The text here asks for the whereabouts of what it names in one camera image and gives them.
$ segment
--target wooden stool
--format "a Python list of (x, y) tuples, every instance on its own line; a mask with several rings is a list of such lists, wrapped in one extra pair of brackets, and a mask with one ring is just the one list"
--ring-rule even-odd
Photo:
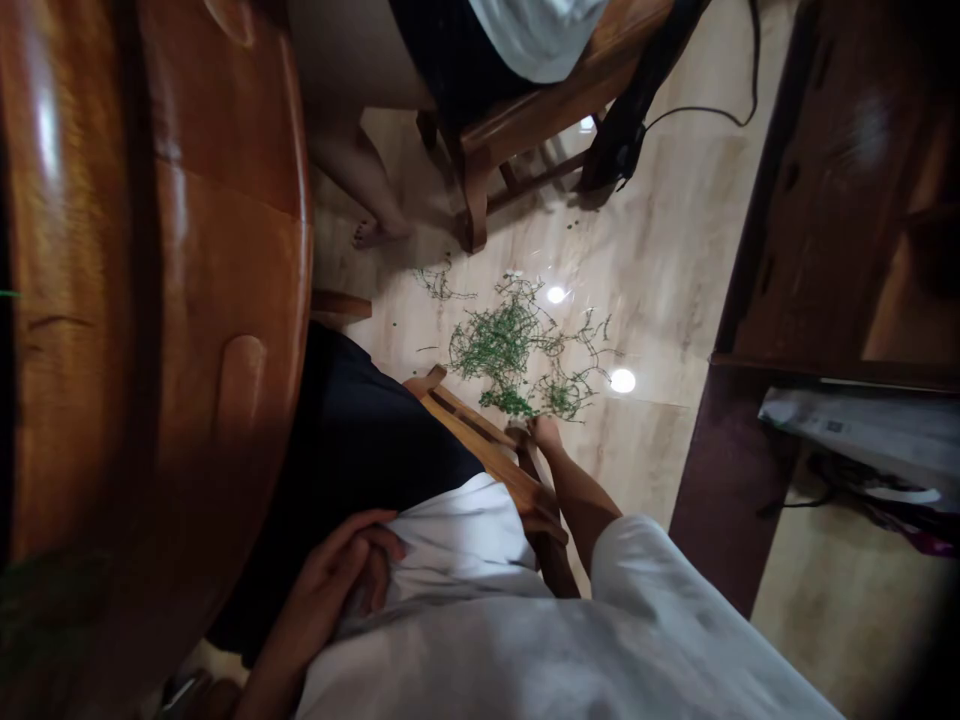
[[(456, 435), (497, 482), (507, 486), (547, 587), (559, 598), (580, 597), (567, 559), (570, 538), (560, 524), (556, 495), (540, 480), (533, 439), (517, 428), (504, 432), (468, 408), (440, 384), (446, 374), (435, 365), (426, 377), (411, 378), (403, 386)], [(519, 467), (502, 448), (516, 453)]]
[(310, 316), (339, 327), (373, 317), (373, 303), (356, 295), (314, 289), (310, 293)]
[[(587, 116), (599, 126), (604, 108), (626, 89), (647, 41), (672, 7), (672, 0), (611, 0), (566, 80), (498, 105), (459, 135), (446, 130), (436, 113), (417, 116), (427, 149), (436, 145), (439, 130), (453, 160), (466, 200), (466, 232), (461, 240), (466, 252), (479, 252), (486, 245), (488, 213), (583, 165), (586, 152), (535, 177), (518, 179), (509, 160)], [(507, 187), (488, 198), (487, 179), (498, 167)]]

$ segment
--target bare foot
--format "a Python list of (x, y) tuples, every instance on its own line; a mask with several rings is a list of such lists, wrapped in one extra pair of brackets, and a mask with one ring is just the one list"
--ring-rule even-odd
[(410, 227), (388, 230), (380, 223), (364, 220), (353, 234), (353, 246), (357, 250), (369, 250), (398, 240), (406, 240), (412, 234), (413, 228)]

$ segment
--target dark clothing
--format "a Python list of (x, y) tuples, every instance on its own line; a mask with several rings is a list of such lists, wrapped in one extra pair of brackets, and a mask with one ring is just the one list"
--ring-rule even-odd
[(455, 132), (498, 102), (543, 87), (500, 59), (468, 0), (390, 0), (407, 52)]
[(407, 510), (481, 472), (480, 461), (363, 349), (311, 324), (273, 502), (207, 639), (252, 667), (307, 554), (349, 515)]

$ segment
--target floor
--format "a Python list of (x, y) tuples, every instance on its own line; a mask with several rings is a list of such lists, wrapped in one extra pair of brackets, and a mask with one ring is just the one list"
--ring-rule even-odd
[[(787, 502), (822, 492), (803, 465)], [(786, 510), (751, 622), (845, 716), (887, 717), (954, 572), (850, 506)]]
[[(396, 246), (355, 251), (350, 237), (362, 210), (316, 174), (314, 285), (373, 299), (373, 318), (346, 331), (398, 380), (446, 361), (454, 327), (467, 311), (496, 305), (494, 286), (507, 271), (540, 277), (541, 304), (566, 329), (578, 327), (588, 308), (598, 317), (611, 314), (608, 346), (622, 355), (607, 356), (604, 366), (631, 370), (636, 387), (617, 394), (595, 383), (600, 393), (583, 410), (582, 424), (562, 428), (564, 441), (626, 512), (645, 512), (666, 527), (796, 5), (761, 2), (759, 107), (746, 129), (701, 113), (673, 116), (651, 131), (636, 175), (599, 211), (576, 206), (570, 180), (566, 188), (547, 187), (494, 215), (487, 248), (472, 257), (455, 240), (462, 202), (444, 157), (423, 149), (412, 114), (368, 111), (364, 126), (417, 232)], [(750, 63), (746, 1), (716, 0), (651, 117), (684, 104), (745, 116)], [(572, 128), (515, 170), (557, 162), (592, 137)], [(499, 182), (492, 178), (490, 189)], [(418, 285), (415, 269), (441, 270), (448, 262), (451, 289), (476, 298), (440, 301)], [(545, 297), (551, 287), (564, 291), (556, 305)], [(542, 361), (531, 363), (530, 376), (540, 367)], [(447, 385), (479, 409), (482, 383), (450, 376)], [(497, 411), (482, 412), (505, 422)], [(946, 572), (942, 561), (918, 555), (843, 507), (788, 511), (752, 621), (842, 712), (873, 717), (890, 699), (890, 680), (903, 672), (904, 658), (928, 635), (932, 598)], [(235, 658), (216, 656), (201, 647), (193, 660), (219, 663), (216, 674), (242, 679)]]
[[(415, 221), (412, 241), (358, 252), (350, 245), (363, 211), (319, 174), (314, 286), (373, 298), (370, 320), (347, 333), (384, 372), (405, 380), (448, 360), (447, 345), (466, 312), (497, 304), (494, 286), (506, 271), (545, 283), (540, 303), (565, 330), (583, 313), (612, 316), (609, 338), (620, 357), (604, 367), (636, 377), (630, 393), (600, 391), (582, 411), (582, 424), (562, 429), (572, 457), (627, 512), (669, 523), (706, 376), (720, 311), (740, 239), (753, 179), (786, 53), (793, 0), (762, 4), (759, 107), (746, 129), (704, 113), (681, 113), (647, 136), (633, 179), (599, 211), (577, 207), (573, 179), (490, 218), (486, 249), (462, 254), (454, 236), (459, 191), (445, 156), (420, 143), (412, 113), (367, 111), (364, 127), (380, 150), (404, 209)], [(657, 95), (650, 116), (685, 104), (722, 107), (744, 117), (750, 109), (752, 39), (747, 3), (711, 4), (680, 63)], [(542, 167), (579, 152), (592, 132), (574, 127), (524, 165)], [(490, 190), (500, 183), (491, 179)], [(439, 301), (417, 284), (416, 268), (449, 262), (454, 291), (471, 300)], [(545, 297), (559, 286), (564, 299)], [(564, 357), (572, 364), (581, 362)], [(530, 363), (530, 377), (543, 359)], [(452, 376), (447, 385), (473, 407), (482, 382)], [(484, 410), (503, 424), (498, 411)], [(574, 558), (575, 572), (585, 576)]]

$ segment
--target wire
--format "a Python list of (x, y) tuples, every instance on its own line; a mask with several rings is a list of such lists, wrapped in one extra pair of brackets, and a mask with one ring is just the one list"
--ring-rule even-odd
[(747, 0), (750, 5), (750, 20), (753, 23), (753, 76), (750, 81), (750, 90), (753, 95), (753, 106), (750, 108), (750, 114), (747, 115), (746, 120), (740, 120), (736, 115), (726, 110), (720, 110), (719, 108), (704, 107), (702, 105), (684, 105), (683, 107), (674, 108), (673, 110), (668, 110), (663, 115), (658, 117), (652, 123), (647, 125), (646, 130), (649, 131), (654, 125), (663, 120), (665, 117), (674, 115), (678, 112), (689, 112), (695, 110), (697, 112), (709, 112), (714, 115), (721, 115), (722, 117), (727, 118), (737, 127), (746, 127), (753, 116), (757, 112), (757, 78), (760, 74), (760, 10), (757, 7), (757, 0)]

